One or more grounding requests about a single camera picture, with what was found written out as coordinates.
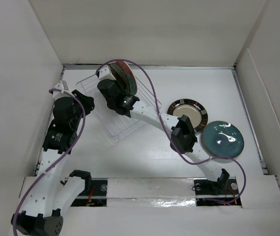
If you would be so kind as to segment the amber square plate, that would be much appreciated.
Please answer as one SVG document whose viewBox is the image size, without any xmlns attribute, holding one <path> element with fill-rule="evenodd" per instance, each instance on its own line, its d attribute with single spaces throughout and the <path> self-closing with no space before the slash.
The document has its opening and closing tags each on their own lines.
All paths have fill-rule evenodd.
<svg viewBox="0 0 280 236">
<path fill-rule="evenodd" d="M 111 64 L 109 64 L 109 66 L 112 70 L 112 73 L 113 73 L 114 77 L 116 78 L 116 80 L 120 84 L 120 86 L 126 92 L 130 92 L 129 82 L 128 82 L 126 74 L 123 72 L 122 68 L 116 63 L 111 63 Z"/>
</svg>

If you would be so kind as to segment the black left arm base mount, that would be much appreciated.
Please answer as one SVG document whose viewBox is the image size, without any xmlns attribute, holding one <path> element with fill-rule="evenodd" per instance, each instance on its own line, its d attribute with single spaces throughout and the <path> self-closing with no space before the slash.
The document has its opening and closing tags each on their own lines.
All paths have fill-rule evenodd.
<svg viewBox="0 0 280 236">
<path fill-rule="evenodd" d="M 79 194 L 72 207 L 104 207 L 107 206 L 108 179 L 92 179 L 90 192 Z"/>
</svg>

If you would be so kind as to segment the cream plate with tree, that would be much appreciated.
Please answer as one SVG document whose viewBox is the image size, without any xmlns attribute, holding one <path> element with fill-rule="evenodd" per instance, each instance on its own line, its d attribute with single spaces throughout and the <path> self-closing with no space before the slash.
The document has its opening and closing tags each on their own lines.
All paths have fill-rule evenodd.
<svg viewBox="0 0 280 236">
<path fill-rule="evenodd" d="M 132 82 L 131 79 L 129 79 L 127 77 L 127 74 L 123 71 L 123 69 L 116 63 L 112 63 L 112 64 L 110 64 L 110 66 L 113 70 L 113 73 L 115 73 L 116 80 L 118 81 L 120 86 L 128 94 L 135 95 L 134 89 L 133 89 L 134 82 Z"/>
</svg>

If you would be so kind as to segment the teal glazed round plate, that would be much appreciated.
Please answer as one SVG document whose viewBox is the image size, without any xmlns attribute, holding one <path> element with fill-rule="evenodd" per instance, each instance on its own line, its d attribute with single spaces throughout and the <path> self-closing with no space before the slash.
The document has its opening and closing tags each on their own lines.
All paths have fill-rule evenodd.
<svg viewBox="0 0 280 236">
<path fill-rule="evenodd" d="M 245 141 L 240 130 L 225 121 L 213 121 L 203 129 L 201 144 L 211 156 L 238 157 L 244 150 Z"/>
</svg>

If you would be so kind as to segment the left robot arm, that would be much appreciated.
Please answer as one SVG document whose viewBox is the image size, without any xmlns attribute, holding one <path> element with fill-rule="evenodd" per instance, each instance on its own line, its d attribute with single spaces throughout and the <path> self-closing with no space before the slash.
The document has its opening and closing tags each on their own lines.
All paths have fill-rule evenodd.
<svg viewBox="0 0 280 236">
<path fill-rule="evenodd" d="M 92 192 L 92 178 L 87 171 L 74 170 L 63 187 L 63 168 L 80 139 L 86 116 L 94 109 L 94 99 L 78 90 L 53 88 L 53 119 L 48 127 L 34 182 L 19 201 L 12 219 L 15 236 L 58 236 L 63 217 L 79 194 Z"/>
</svg>

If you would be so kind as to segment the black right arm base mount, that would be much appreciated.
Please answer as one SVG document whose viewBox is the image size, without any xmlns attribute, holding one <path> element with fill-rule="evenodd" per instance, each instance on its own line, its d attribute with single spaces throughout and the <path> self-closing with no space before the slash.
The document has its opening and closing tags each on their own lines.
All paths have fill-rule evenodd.
<svg viewBox="0 0 280 236">
<path fill-rule="evenodd" d="M 191 188 L 195 192 L 196 203 L 201 206 L 241 206 L 241 198 L 235 200 L 239 195 L 240 189 L 237 181 L 230 178 L 226 187 L 215 190 L 207 179 L 195 179 L 194 186 Z"/>
</svg>

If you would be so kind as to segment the red and teal floral plate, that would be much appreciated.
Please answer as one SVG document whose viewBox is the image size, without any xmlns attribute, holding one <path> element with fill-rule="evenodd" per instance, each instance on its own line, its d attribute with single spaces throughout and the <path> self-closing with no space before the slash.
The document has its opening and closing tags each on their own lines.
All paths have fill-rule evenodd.
<svg viewBox="0 0 280 236">
<path fill-rule="evenodd" d="M 116 64 L 118 64 L 122 68 L 123 72 L 126 74 L 126 77 L 129 82 L 130 94 L 136 95 L 137 94 L 137 83 L 136 83 L 135 76 L 134 76 L 130 66 L 122 60 L 117 60 Z"/>
</svg>

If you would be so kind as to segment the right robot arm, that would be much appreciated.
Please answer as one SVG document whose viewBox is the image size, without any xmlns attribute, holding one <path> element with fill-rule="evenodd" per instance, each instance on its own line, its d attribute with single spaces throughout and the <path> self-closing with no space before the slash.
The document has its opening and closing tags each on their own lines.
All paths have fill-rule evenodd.
<svg viewBox="0 0 280 236">
<path fill-rule="evenodd" d="M 107 107 L 121 116 L 144 121 L 165 132 L 170 147 L 191 165 L 198 166 L 207 179 L 206 187 L 211 195 L 219 195 L 227 188 L 230 174 L 220 165 L 213 162 L 204 151 L 193 153 L 197 136 L 189 117 L 172 116 L 160 113 L 138 97 L 128 94 L 116 80 L 102 79 L 97 88 L 105 98 Z"/>
</svg>

